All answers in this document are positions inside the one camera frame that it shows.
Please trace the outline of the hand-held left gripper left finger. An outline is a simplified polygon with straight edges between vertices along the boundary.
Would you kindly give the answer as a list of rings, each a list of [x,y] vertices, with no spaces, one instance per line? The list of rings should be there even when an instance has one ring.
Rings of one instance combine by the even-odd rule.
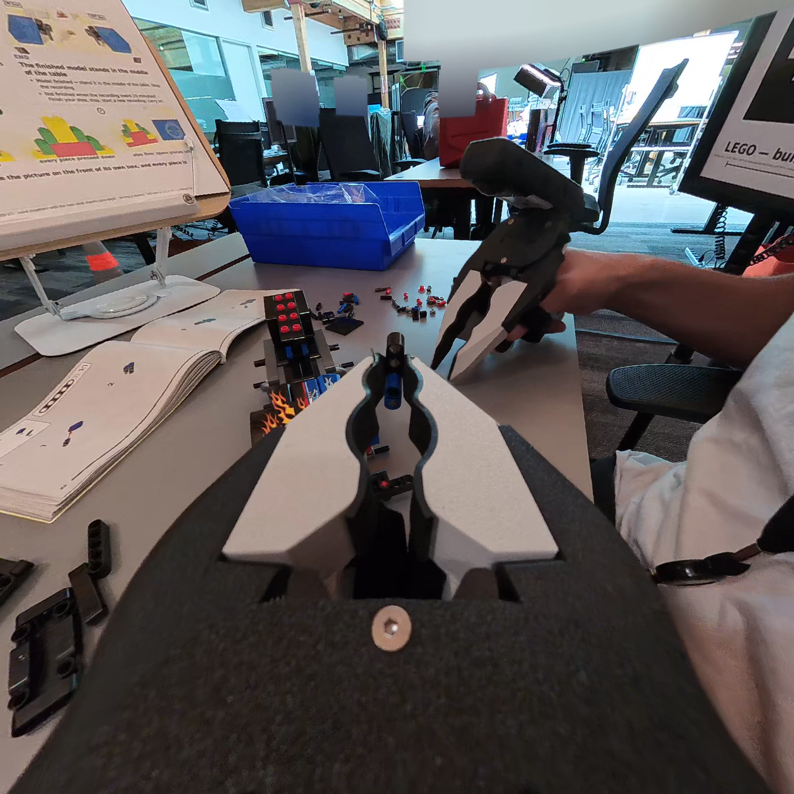
[[[222,548],[233,562],[283,566],[351,597],[351,561],[380,561],[388,509],[365,450],[378,433],[383,357],[370,355],[283,429]]]

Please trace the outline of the printed instruction sheet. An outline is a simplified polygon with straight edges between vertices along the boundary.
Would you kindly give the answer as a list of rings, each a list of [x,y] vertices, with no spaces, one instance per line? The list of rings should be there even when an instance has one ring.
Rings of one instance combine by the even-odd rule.
[[[123,2],[2,2],[2,217],[229,188]]]

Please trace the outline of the orange traffic cone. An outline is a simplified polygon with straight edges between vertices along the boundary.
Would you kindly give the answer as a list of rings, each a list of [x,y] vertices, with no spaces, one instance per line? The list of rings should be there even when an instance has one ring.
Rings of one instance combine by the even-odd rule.
[[[85,242],[82,249],[94,282],[105,283],[124,275],[117,258],[102,241]]]

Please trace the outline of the orange plastic object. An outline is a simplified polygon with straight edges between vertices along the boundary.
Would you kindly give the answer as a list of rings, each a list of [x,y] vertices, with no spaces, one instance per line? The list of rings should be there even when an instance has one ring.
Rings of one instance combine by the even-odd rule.
[[[762,244],[746,267],[743,277],[768,277],[793,273],[793,234]]]

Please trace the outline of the black lego beam with holes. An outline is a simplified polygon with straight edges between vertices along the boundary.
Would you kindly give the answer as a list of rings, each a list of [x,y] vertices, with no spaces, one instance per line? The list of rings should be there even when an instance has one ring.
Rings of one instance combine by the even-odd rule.
[[[88,575],[94,581],[101,581],[110,574],[112,564],[110,527],[105,521],[95,519],[88,524],[86,531]]]

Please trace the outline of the person's right forearm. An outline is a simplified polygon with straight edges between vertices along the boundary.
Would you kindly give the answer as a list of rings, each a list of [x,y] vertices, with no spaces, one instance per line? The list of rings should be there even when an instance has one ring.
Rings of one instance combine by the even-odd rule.
[[[793,311],[793,275],[744,277],[642,257],[609,308],[696,352],[745,368]]]

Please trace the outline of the small lego pieces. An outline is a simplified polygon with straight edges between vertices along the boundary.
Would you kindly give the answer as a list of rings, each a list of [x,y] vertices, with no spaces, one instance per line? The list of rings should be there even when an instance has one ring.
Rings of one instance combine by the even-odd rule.
[[[378,287],[375,295],[381,303],[391,307],[393,313],[407,316],[414,322],[423,322],[449,305],[443,294],[435,292],[430,284],[420,284],[413,292],[397,294],[391,287]],[[355,292],[344,292],[337,304],[326,306],[317,302],[310,310],[313,319],[329,326],[333,320],[356,319],[361,298]]]

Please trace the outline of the black studio light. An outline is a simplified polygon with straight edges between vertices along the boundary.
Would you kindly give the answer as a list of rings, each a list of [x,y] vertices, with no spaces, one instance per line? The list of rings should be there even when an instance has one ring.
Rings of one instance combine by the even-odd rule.
[[[520,65],[513,80],[525,88],[528,94],[538,98],[547,98],[564,87],[564,80],[559,73],[538,64]]]

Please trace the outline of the clear plastic bag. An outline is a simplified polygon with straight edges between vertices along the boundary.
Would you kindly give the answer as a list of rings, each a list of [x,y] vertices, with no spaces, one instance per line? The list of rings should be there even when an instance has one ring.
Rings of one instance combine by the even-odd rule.
[[[233,199],[232,204],[380,204],[380,199],[363,183],[286,184],[268,187]]]

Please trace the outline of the open lego instruction booklet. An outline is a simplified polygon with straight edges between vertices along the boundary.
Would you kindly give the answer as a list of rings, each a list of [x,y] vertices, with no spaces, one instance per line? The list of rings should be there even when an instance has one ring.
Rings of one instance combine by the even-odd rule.
[[[276,291],[223,291],[96,346],[1,435],[1,512],[51,523],[160,425]]]

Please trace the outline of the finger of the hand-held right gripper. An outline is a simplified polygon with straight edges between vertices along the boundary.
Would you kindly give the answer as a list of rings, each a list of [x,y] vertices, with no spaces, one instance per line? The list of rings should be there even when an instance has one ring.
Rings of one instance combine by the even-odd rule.
[[[491,303],[491,283],[479,272],[468,272],[453,286],[430,364],[438,369],[456,341],[468,342],[476,325],[484,319]]]
[[[503,324],[525,290],[526,284],[517,280],[510,280],[491,289],[488,309],[483,319],[472,326],[468,340],[457,351],[450,365],[449,381],[462,380],[498,344],[507,339],[508,332]]]

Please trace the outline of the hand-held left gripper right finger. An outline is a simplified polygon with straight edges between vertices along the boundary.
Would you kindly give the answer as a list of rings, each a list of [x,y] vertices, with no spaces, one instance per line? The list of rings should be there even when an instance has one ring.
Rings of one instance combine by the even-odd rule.
[[[461,584],[474,569],[551,561],[559,552],[499,424],[474,402],[410,356],[415,376],[411,440],[420,451],[414,473],[421,530],[419,554]]]

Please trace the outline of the black lego frame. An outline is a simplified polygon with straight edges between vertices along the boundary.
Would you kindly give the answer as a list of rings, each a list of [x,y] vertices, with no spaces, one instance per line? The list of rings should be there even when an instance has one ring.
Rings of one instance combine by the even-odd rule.
[[[50,720],[73,698],[83,671],[83,632],[74,590],[58,590],[15,618],[7,707],[11,736]]]

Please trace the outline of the lego truck model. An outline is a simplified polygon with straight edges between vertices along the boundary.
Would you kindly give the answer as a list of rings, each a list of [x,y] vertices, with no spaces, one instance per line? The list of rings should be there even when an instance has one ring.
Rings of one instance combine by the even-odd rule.
[[[267,336],[264,358],[267,379],[256,386],[270,401],[251,414],[253,440],[281,442],[261,473],[245,508],[275,508],[292,486],[332,469],[332,485],[353,471],[352,458],[364,460],[389,450],[379,447],[373,403],[383,399],[385,356],[373,356],[357,368],[334,368],[331,347],[300,290],[277,290],[263,299]]]

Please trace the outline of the blue storage bin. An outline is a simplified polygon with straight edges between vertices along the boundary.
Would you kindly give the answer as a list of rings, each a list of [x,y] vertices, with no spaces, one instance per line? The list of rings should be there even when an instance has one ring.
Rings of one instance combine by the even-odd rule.
[[[259,263],[383,272],[425,226],[417,182],[367,182],[380,204],[229,203]]]

